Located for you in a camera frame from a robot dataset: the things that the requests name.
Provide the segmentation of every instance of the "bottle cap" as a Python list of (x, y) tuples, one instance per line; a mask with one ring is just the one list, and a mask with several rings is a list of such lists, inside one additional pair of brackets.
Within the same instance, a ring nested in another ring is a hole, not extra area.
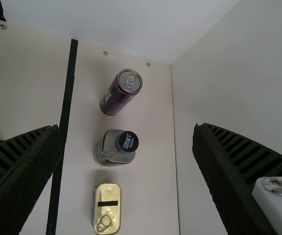
[(132, 153), (138, 148), (139, 139), (135, 133), (125, 131), (117, 137), (115, 143), (120, 153)]

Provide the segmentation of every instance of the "black foam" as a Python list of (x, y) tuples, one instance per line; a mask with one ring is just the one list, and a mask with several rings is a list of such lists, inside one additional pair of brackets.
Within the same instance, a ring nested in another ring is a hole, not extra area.
[(250, 188), (204, 125), (195, 126), (192, 149), (227, 233), (275, 235)]
[(15, 169), (11, 168), (7, 177), (0, 179), (0, 235), (20, 232), (61, 158), (62, 142), (57, 125), (46, 127), (38, 137), (30, 136), (31, 146), (24, 142), (26, 150), (16, 146), (22, 152), (22, 159), (16, 161), (19, 164), (11, 165)]

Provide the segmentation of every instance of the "black label strip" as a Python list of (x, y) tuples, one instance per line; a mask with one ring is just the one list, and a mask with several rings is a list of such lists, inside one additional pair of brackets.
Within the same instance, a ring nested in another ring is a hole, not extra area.
[(50, 203), (49, 203), (46, 235), (55, 235), (56, 233), (61, 176), (62, 176), (62, 167), (63, 167), (63, 157), (64, 157), (64, 149), (65, 149), (65, 145), (67, 141), (71, 100), (72, 100), (73, 85), (74, 85), (74, 79), (75, 79), (77, 45), (78, 45), (78, 40), (72, 39), (71, 46), (70, 46), (66, 87), (64, 90), (61, 118), (60, 118), (60, 124), (59, 124), (60, 136), (63, 142), (63, 151), (62, 151), (61, 160), (58, 163), (52, 175), (51, 198), (50, 198)]
[(113, 207), (117, 205), (118, 201), (98, 202), (98, 207)]

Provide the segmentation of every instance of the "purple can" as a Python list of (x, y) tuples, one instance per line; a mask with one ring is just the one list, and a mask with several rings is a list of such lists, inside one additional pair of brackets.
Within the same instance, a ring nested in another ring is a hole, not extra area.
[(122, 70), (102, 97), (101, 111), (108, 116), (116, 115), (140, 92), (142, 85), (142, 78), (136, 71)]

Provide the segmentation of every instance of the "white wall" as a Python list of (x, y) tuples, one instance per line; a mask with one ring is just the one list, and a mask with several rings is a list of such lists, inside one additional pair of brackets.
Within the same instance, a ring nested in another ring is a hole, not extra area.
[(171, 64), (240, 0), (2, 0), (8, 22)]
[(243, 0), (172, 64), (181, 235), (226, 234), (192, 155), (195, 123), (282, 154), (282, 0)]
[(0, 29), (0, 140), (59, 123), (71, 43), (5, 24), (8, 28)]

